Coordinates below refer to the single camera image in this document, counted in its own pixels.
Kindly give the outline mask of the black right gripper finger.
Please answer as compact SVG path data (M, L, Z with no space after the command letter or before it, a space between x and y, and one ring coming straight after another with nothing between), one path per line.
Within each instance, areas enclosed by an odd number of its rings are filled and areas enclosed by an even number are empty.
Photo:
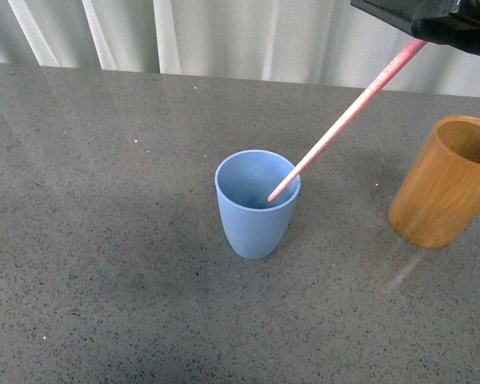
M413 38L480 56L480 1L352 0L350 4Z

